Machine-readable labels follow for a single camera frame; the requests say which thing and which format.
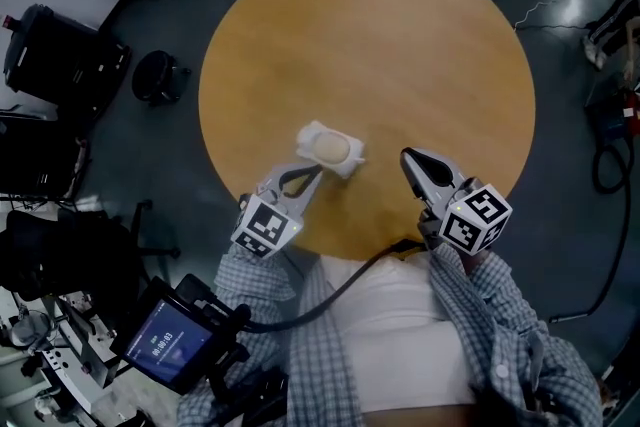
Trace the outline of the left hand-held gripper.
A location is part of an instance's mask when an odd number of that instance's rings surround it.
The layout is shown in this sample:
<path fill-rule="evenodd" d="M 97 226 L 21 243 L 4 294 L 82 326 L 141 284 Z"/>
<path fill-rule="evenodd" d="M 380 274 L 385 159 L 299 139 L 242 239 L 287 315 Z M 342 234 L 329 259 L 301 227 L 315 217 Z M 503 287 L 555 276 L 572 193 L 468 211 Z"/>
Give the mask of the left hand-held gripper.
<path fill-rule="evenodd" d="M 275 166 L 238 200 L 231 242 L 259 258 L 273 256 L 301 232 L 301 217 L 322 179 L 319 164 Z"/>

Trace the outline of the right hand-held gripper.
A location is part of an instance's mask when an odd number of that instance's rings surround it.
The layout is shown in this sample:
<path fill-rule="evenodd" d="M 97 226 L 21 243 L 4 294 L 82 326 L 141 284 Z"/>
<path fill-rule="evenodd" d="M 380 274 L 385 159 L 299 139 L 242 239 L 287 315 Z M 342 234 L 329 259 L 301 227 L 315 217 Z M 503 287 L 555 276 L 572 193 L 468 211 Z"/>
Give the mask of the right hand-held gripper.
<path fill-rule="evenodd" d="M 467 255 L 487 249 L 501 235 L 513 209 L 491 184 L 468 178 L 449 158 L 405 147 L 400 166 L 414 196 L 425 203 L 418 229 Z"/>

